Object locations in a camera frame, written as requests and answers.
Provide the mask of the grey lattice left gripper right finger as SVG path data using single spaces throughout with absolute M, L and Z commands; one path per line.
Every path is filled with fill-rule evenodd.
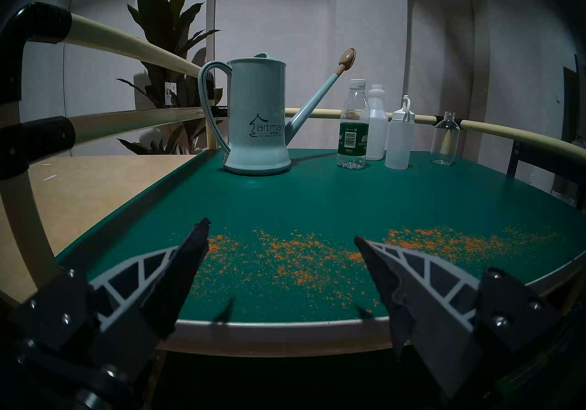
M 498 267 L 481 279 L 439 256 L 355 236 L 398 357 L 410 343 L 447 400 L 475 400 L 549 347 L 561 314 Z

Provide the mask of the grey lattice left gripper left finger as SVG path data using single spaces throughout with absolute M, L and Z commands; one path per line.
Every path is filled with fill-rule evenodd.
M 126 259 L 88 281 L 64 269 L 17 307 L 12 324 L 60 362 L 136 381 L 179 312 L 209 250 L 208 218 L 179 246 Z

